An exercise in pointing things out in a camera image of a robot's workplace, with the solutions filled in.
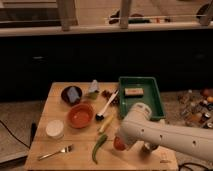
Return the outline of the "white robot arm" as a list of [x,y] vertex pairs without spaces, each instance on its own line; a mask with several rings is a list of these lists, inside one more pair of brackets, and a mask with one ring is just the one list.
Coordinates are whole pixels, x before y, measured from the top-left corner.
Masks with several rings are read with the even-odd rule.
[[152,122],[151,115],[148,105],[135,103],[115,133],[114,147],[129,150],[144,141],[213,162],[213,130]]

